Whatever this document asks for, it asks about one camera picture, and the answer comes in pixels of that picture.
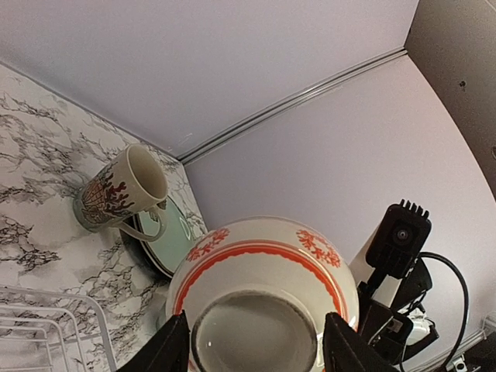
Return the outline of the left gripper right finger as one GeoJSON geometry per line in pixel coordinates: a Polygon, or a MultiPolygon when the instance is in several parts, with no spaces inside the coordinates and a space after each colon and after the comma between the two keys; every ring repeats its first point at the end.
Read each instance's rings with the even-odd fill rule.
{"type": "Polygon", "coordinates": [[[330,312],[325,317],[323,356],[326,372],[397,371],[335,312],[330,312]]]}

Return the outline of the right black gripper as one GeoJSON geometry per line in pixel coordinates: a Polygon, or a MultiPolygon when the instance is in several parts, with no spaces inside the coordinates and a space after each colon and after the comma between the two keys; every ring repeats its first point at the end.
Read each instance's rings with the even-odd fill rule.
{"type": "Polygon", "coordinates": [[[358,333],[388,363],[410,360],[439,338],[422,304],[431,289],[432,278],[421,259],[402,279],[371,274],[360,282],[358,333]]]}

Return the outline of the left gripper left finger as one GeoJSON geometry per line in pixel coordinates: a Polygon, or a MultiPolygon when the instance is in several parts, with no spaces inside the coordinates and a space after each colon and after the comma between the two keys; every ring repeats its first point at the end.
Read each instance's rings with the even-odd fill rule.
{"type": "Polygon", "coordinates": [[[122,372],[187,372],[190,329],[185,311],[172,315],[122,372]]]}

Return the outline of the pale green plate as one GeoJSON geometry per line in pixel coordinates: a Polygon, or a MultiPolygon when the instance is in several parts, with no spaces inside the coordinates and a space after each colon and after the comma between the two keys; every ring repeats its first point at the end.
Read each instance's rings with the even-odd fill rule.
{"type": "Polygon", "coordinates": [[[167,228],[164,234],[155,242],[140,242],[148,260],[162,275],[172,278],[176,269],[195,244],[192,229],[184,213],[174,200],[166,199],[164,215],[167,228]]]}

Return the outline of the white red small bowl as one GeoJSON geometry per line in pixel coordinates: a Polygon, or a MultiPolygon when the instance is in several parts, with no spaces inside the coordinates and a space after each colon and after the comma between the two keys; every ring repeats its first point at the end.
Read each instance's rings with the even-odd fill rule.
{"type": "Polygon", "coordinates": [[[359,323],[355,280],[337,249],[278,217],[201,238],[176,270],[164,311],[188,320],[190,371],[323,371],[326,315],[359,323]]]}

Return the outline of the patterned beige tall cup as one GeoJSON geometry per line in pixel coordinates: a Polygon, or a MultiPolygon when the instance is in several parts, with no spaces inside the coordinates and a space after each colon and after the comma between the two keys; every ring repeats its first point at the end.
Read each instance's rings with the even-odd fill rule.
{"type": "Polygon", "coordinates": [[[154,156],[144,146],[131,144],[78,191],[73,212],[79,224],[92,233],[117,228],[135,239],[154,242],[167,228],[167,194],[167,179],[154,156]],[[141,212],[158,224],[153,235],[125,223],[141,212]]]}

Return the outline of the black red plate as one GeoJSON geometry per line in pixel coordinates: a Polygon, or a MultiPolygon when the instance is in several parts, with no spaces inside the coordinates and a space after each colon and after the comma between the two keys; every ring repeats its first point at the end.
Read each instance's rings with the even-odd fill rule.
{"type": "MultiPolygon", "coordinates": [[[[158,231],[158,223],[154,222],[146,213],[141,212],[132,217],[133,227],[140,233],[152,235],[158,231]]],[[[138,240],[138,246],[143,251],[143,256],[152,269],[170,281],[177,268],[175,253],[175,226],[167,227],[165,233],[155,242],[138,240]]]]}

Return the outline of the right aluminium frame post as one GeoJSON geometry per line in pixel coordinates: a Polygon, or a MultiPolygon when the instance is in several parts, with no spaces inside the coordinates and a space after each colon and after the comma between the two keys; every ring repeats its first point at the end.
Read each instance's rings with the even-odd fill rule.
{"type": "Polygon", "coordinates": [[[210,139],[200,143],[192,150],[181,154],[178,160],[184,165],[192,164],[196,160],[216,151],[221,146],[225,146],[230,141],[244,135],[252,129],[257,128],[269,119],[275,118],[285,112],[295,109],[300,105],[310,102],[312,99],[320,97],[331,90],[338,88],[347,81],[359,77],[374,68],[381,67],[387,63],[397,60],[408,54],[404,47],[400,47],[387,53],[370,58],[364,62],[354,65],[344,71],[340,71],[333,76],[327,77],[307,88],[304,88],[288,97],[275,102],[266,108],[236,122],[227,129],[215,134],[210,139]]]}

